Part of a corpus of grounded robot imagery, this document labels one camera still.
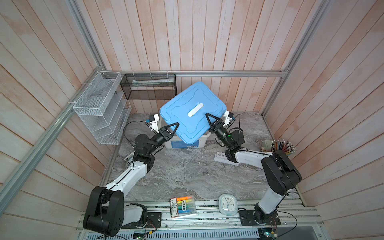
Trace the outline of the colored pencils bundle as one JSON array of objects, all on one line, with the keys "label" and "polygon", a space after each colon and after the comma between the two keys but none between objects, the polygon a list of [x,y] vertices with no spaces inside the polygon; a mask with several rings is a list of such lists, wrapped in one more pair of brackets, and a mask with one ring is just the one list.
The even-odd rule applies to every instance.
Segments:
[{"label": "colored pencils bundle", "polygon": [[296,152],[296,148],[291,142],[285,140],[273,140],[272,142],[272,153],[276,151],[282,151],[287,156]]}]

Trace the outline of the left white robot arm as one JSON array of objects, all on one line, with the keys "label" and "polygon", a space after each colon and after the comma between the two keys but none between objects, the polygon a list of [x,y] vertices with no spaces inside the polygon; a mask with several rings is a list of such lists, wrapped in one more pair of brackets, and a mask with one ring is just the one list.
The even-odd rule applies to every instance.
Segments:
[{"label": "left white robot arm", "polygon": [[152,169],[157,149],[173,138],[178,127],[176,122],[160,128],[152,138],[145,134],[136,137],[128,168],[106,186],[92,190],[83,220],[84,229],[114,237],[123,226],[132,224],[140,228],[148,224],[147,207],[125,205],[125,197]]}]

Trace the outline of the blue plastic bin lid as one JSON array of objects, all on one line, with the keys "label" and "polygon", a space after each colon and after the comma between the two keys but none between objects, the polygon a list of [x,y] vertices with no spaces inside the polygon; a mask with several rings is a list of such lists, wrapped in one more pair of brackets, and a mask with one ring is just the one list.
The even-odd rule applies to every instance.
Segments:
[{"label": "blue plastic bin lid", "polygon": [[209,127],[206,114],[222,117],[227,106],[203,82],[197,82],[176,95],[160,109],[163,120],[179,123],[176,135],[186,144],[193,144]]}]

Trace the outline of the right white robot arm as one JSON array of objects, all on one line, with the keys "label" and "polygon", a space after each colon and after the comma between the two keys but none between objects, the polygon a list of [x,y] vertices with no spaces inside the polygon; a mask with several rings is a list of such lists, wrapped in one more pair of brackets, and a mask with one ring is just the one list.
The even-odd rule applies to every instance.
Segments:
[{"label": "right white robot arm", "polygon": [[283,151],[263,153],[244,148],[243,129],[235,127],[227,130],[227,125],[231,123],[229,116],[232,115],[226,112],[226,120],[223,121],[214,115],[206,114],[209,132],[216,135],[221,147],[227,148],[223,153],[218,152],[215,155],[215,161],[233,165],[247,164],[264,171],[269,187],[255,205],[255,209],[249,211],[249,215],[254,217],[254,224],[266,225],[268,220],[277,216],[279,204],[286,194],[301,182],[302,176]]}]

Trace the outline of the white test tube rack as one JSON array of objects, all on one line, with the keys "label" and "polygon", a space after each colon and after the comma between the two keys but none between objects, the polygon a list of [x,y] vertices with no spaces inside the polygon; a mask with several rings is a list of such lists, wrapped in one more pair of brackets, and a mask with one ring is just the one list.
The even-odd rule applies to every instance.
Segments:
[{"label": "white test tube rack", "polygon": [[234,163],[234,162],[228,160],[226,155],[224,153],[221,153],[221,152],[217,152],[215,154],[214,161],[219,162],[219,163],[223,163],[223,164],[234,165],[234,166],[239,165],[239,163]]}]

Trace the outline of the white plastic storage bin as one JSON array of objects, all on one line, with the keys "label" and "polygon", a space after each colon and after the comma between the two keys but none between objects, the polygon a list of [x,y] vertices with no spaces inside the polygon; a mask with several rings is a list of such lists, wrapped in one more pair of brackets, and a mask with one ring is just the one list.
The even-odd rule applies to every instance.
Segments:
[{"label": "white plastic storage bin", "polygon": [[203,148],[206,144],[208,137],[211,136],[211,133],[206,132],[193,144],[185,143],[179,136],[175,135],[171,140],[164,143],[165,148],[167,149],[197,149]]}]

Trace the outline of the pale green small box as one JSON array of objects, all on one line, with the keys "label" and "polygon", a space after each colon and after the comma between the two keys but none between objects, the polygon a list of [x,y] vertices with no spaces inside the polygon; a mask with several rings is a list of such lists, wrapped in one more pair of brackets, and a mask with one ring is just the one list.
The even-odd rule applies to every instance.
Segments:
[{"label": "pale green small box", "polygon": [[262,152],[272,152],[272,146],[273,146],[273,141],[272,140],[263,140],[262,141],[262,147],[261,147],[261,151]]}]

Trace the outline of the highlighter marker pack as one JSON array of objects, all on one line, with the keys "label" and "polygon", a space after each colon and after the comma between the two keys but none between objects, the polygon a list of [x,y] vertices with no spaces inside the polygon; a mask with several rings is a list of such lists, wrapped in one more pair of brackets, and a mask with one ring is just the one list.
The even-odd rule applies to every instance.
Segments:
[{"label": "highlighter marker pack", "polygon": [[179,198],[171,198],[170,216],[173,219],[184,218],[197,213],[195,198],[193,195]]}]

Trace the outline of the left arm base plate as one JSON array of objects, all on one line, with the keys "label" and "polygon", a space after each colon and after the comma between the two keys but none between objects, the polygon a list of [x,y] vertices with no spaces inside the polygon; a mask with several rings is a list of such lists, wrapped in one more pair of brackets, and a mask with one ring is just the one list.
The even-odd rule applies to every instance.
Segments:
[{"label": "left arm base plate", "polygon": [[135,223],[130,223],[127,225],[122,226],[122,229],[145,229],[145,228],[152,228],[152,229],[159,229],[161,227],[162,223],[162,213],[161,212],[152,212],[147,214],[147,220],[146,221],[138,221]]}]

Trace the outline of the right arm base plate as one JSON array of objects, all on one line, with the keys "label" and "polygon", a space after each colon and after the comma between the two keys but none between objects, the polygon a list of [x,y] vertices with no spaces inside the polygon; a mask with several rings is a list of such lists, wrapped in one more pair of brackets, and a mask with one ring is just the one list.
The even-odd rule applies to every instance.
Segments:
[{"label": "right arm base plate", "polygon": [[240,208],[238,210],[242,226],[279,226],[281,225],[280,217],[277,211],[265,214],[259,210],[246,210]]}]

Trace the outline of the white round clock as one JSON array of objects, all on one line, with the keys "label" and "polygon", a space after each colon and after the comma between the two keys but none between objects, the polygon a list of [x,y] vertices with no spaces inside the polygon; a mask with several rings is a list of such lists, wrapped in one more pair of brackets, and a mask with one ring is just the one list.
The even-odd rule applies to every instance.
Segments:
[{"label": "white round clock", "polygon": [[219,197],[219,211],[225,216],[234,216],[238,213],[238,201],[235,196],[222,194]]}]

